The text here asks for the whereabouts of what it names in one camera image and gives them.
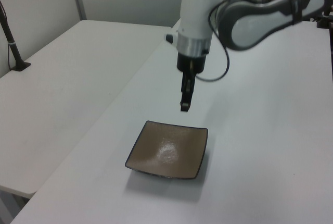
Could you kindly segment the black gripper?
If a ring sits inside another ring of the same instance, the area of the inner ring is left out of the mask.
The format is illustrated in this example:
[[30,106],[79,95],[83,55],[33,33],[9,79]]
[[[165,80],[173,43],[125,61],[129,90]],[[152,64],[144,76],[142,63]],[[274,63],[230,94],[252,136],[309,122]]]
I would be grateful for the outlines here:
[[202,73],[204,70],[204,65],[206,62],[206,56],[201,57],[189,57],[178,53],[177,56],[177,69],[183,74],[191,77],[183,77],[182,78],[182,86],[181,86],[181,111],[188,112],[191,105],[191,99],[194,93],[195,88],[195,78],[196,75]]

